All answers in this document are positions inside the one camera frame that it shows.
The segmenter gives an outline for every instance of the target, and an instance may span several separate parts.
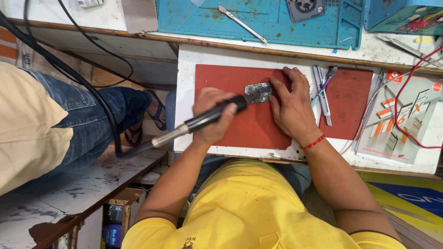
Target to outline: hand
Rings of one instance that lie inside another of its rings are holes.
[[[234,93],[223,92],[214,87],[203,88],[198,96],[197,102],[192,107],[194,117],[215,107],[217,103],[223,102],[234,96]],[[217,143],[225,135],[225,132],[234,120],[236,113],[236,104],[231,103],[227,105],[220,119],[216,123],[210,124],[195,132],[194,141],[207,146]]]
[[[274,120],[286,135],[297,141],[301,147],[315,142],[323,133],[318,128],[309,96],[309,82],[297,69],[283,68],[283,72],[292,80],[292,92],[274,77],[271,84],[277,90],[280,102],[275,96],[269,96]]]

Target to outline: black handle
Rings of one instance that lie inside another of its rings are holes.
[[[216,107],[185,121],[185,124],[188,126],[190,133],[195,132],[209,124],[217,122],[217,120],[222,116],[225,107],[230,103],[234,103],[237,105],[237,113],[243,111],[248,106],[248,102],[243,95],[237,95],[229,100],[226,100]]]

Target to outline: foot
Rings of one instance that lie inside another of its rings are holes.
[[[133,125],[130,127],[131,130],[135,131],[137,130],[141,125],[143,124],[143,118],[140,120],[140,122],[138,122],[136,125]],[[140,132],[135,134],[134,136],[132,136],[131,132],[129,130],[126,130],[126,135],[128,135],[129,139],[133,142],[136,143],[139,136],[140,136]]]
[[[149,94],[151,96],[151,104],[149,105],[148,109],[146,111],[149,115],[154,116],[157,113],[157,109],[159,107],[159,101],[152,95],[152,93],[148,90],[144,90],[145,93]],[[166,115],[165,115],[165,108],[162,108],[162,111],[159,116],[159,120],[154,120],[154,122],[157,124],[157,126],[162,127],[163,124],[166,123]]]

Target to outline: black cable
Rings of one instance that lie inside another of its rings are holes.
[[[23,20],[24,20],[24,25],[26,28],[26,31],[28,32],[28,35],[31,38],[31,41],[33,43],[37,43],[37,40],[34,38],[34,36],[32,35],[31,32],[31,28],[29,27],[29,20],[28,20],[28,9],[29,9],[29,0],[25,0],[25,4],[24,4],[24,8],[23,8]],[[57,65],[53,64],[50,60],[48,60],[47,58],[45,58],[49,64],[51,64],[51,66],[53,66],[55,69],[57,69],[60,73],[62,73],[64,76],[66,76],[68,79],[74,81],[77,84],[80,84],[80,82],[74,80],[73,78],[71,78],[68,74],[66,74],[65,72],[63,72],[59,67],[57,67]]]
[[[95,87],[97,87],[97,88],[111,87],[111,86],[118,85],[118,84],[120,84],[120,83],[122,83],[122,82],[128,80],[128,79],[132,76],[132,74],[134,73],[134,68],[132,67],[131,63],[129,63],[129,62],[128,62],[126,59],[124,59],[123,57],[118,56],[118,55],[116,55],[115,53],[108,51],[107,49],[105,49],[104,47],[102,47],[102,46],[100,46],[98,43],[96,43],[94,40],[92,40],[92,39],[91,39],[91,38],[85,33],[85,31],[84,31],[84,30],[83,30],[83,29],[82,29],[82,28],[81,28],[81,27],[80,27],[80,26],[74,21],[74,19],[72,18],[72,16],[69,14],[68,10],[66,9],[65,5],[63,4],[62,0],[58,0],[58,2],[60,3],[60,5],[61,5],[63,11],[64,11],[64,12],[66,13],[66,15],[68,16],[69,20],[71,20],[71,22],[72,22],[72,23],[74,24],[74,26],[78,29],[78,31],[80,31],[80,33],[82,33],[82,34],[83,34],[83,35],[84,35],[84,36],[85,36],[90,42],[92,42],[92,44],[94,44],[95,46],[99,47],[101,50],[105,51],[106,53],[108,53],[108,54],[110,54],[110,55],[113,55],[113,56],[119,58],[120,60],[126,62],[126,63],[129,65],[129,67],[131,68],[131,73],[129,74],[128,77],[124,78],[123,80],[121,80],[121,81],[119,81],[119,82],[117,82],[117,83],[111,84],[111,85],[109,85],[109,86],[95,86]]]
[[[73,78],[78,80],[80,84],[85,86],[86,89],[97,99],[98,103],[103,107],[103,110],[108,118],[109,125],[111,126],[111,131],[114,136],[115,153],[117,157],[131,157],[145,150],[146,146],[149,147],[148,144],[147,145],[142,144],[138,148],[132,148],[127,152],[122,152],[120,134],[118,133],[118,128],[117,128],[117,121],[114,117],[112,110],[109,108],[108,104],[100,95],[100,93],[74,69],[70,68],[67,64],[65,64],[57,57],[55,57],[48,50],[41,47],[38,43],[33,42],[30,36],[23,33],[19,28],[17,28],[17,26],[13,22],[9,21],[2,11],[0,11],[0,23],[6,29],[8,29],[13,35],[15,35],[18,39],[22,40],[30,48],[34,49],[37,53],[45,57],[50,63],[57,65],[61,70],[65,71],[66,73],[70,74]]]

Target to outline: blue silicone mat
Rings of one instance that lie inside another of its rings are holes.
[[[191,0],[159,0],[159,32],[260,42],[221,13],[222,5],[270,43],[359,49],[365,0],[324,1],[325,15],[292,23],[286,0],[205,0],[200,7]]]

